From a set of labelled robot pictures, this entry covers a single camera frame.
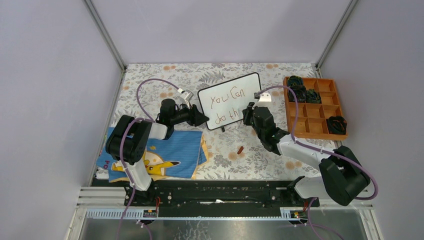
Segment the dark red marker cap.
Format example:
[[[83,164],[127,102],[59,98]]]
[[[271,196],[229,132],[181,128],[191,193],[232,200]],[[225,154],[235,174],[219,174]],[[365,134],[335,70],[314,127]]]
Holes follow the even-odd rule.
[[[243,150],[244,150],[244,147],[243,147],[243,146],[241,146],[241,147],[238,149],[237,154],[238,154],[238,155],[240,155],[240,154],[243,152]]]

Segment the small whiteboard black frame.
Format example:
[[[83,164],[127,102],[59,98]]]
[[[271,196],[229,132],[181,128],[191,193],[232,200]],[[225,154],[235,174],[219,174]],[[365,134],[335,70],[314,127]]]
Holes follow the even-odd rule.
[[[257,72],[200,89],[197,97],[203,114],[209,118],[207,129],[212,131],[241,121],[242,110],[256,101],[255,94],[261,90]]]

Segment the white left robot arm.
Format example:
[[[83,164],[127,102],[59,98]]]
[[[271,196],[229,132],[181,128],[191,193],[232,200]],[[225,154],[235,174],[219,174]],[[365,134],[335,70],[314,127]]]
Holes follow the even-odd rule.
[[[161,102],[154,121],[123,115],[110,133],[105,151],[115,160],[115,171],[125,172],[136,199],[144,206],[152,204],[155,192],[153,176],[188,172],[196,168],[202,152],[202,132],[175,130],[187,123],[198,127],[209,121],[195,104],[176,104],[171,98]]]

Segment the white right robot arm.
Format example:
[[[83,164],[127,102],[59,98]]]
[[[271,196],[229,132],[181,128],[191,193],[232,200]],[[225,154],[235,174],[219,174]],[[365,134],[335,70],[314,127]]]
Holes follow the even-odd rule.
[[[250,102],[242,110],[243,123],[251,126],[262,146],[269,152],[299,160],[319,170],[319,177],[301,177],[294,188],[287,191],[287,201],[301,205],[309,198],[331,199],[347,206],[371,183],[371,178],[361,169],[353,152],[345,146],[337,149],[307,144],[279,127],[267,107]]]

